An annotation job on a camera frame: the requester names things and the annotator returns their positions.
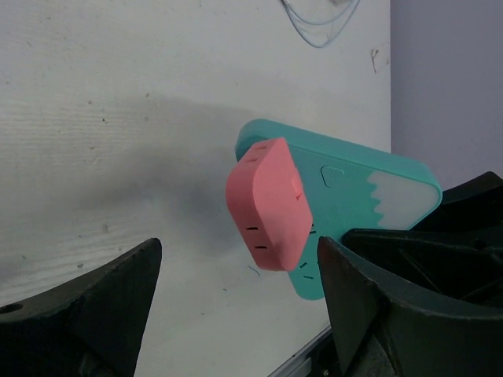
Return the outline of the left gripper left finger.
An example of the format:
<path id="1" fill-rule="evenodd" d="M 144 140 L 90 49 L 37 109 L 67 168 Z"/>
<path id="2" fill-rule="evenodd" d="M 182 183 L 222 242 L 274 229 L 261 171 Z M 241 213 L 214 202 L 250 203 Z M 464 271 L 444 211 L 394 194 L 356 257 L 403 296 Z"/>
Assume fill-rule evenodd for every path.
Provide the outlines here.
<path id="1" fill-rule="evenodd" d="M 151 238 L 100 268 L 1 308 L 3 376 L 132 376 L 162 261 Z"/>

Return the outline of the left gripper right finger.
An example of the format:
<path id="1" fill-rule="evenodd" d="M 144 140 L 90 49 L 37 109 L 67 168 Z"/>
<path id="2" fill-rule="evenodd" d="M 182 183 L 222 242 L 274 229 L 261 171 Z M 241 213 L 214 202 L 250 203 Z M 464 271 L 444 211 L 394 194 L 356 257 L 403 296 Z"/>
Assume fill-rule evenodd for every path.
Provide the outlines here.
<path id="1" fill-rule="evenodd" d="M 502 310 L 416 285 L 329 237 L 318 265 L 344 376 L 500 376 Z"/>

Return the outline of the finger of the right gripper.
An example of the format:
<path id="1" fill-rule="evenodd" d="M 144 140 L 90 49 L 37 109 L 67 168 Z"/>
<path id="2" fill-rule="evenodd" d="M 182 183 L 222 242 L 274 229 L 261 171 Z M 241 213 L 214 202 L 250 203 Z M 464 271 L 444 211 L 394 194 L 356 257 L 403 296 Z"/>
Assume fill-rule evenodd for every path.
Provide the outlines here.
<path id="1" fill-rule="evenodd" d="M 502 304 L 502 179 L 492 171 L 446 190 L 410 230 L 352 229 L 342 245 L 441 295 Z"/>

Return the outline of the teal triangular power strip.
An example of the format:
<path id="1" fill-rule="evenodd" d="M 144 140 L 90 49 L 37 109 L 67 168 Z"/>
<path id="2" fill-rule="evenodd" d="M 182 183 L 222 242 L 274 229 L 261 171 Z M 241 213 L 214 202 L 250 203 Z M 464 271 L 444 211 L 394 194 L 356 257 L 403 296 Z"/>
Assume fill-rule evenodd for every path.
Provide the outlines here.
<path id="1" fill-rule="evenodd" d="M 339 240 L 354 228 L 411 229 L 442 200 L 439 183 L 423 163 L 266 119 L 241 128 L 237 162 L 254 143 L 280 137 L 288 144 L 313 216 L 297 266 L 283 271 L 300 298 L 324 297 L 320 237 Z"/>

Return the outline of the pink plug adapter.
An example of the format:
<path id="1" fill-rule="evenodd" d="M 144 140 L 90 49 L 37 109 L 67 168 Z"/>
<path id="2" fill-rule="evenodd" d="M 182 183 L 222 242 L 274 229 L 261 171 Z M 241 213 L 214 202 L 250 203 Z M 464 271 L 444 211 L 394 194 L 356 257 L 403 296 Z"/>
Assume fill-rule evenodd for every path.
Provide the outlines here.
<path id="1" fill-rule="evenodd" d="M 226 205 L 260 269 L 297 266 L 313 216 L 283 137 L 256 142 L 240 158 L 227 178 Z"/>

